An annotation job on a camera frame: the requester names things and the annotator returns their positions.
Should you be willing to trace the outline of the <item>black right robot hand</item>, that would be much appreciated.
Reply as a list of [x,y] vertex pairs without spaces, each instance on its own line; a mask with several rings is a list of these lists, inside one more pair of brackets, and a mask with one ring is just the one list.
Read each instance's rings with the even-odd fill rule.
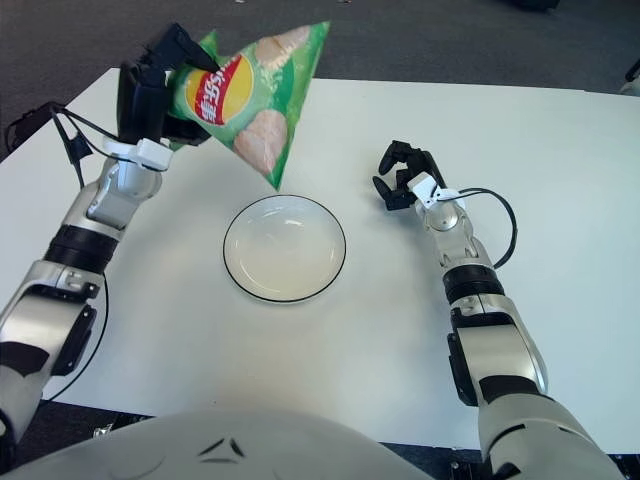
[[[397,164],[402,167],[395,171],[396,186],[391,188],[383,179]],[[373,176],[374,187],[389,211],[409,208],[417,197],[409,189],[409,182],[419,174],[430,175],[441,188],[446,183],[439,168],[427,150],[413,148],[409,143],[393,140],[387,147],[378,166],[378,176]]]

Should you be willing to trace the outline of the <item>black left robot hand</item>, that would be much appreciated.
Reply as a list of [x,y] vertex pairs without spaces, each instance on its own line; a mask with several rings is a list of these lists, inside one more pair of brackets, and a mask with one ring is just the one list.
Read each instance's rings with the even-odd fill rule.
[[177,23],[144,46],[139,59],[120,65],[116,106],[120,142],[135,144],[146,138],[165,138],[180,145],[198,146],[210,138],[193,120],[169,113],[173,90],[167,73],[184,66],[209,73],[219,70],[211,56]]

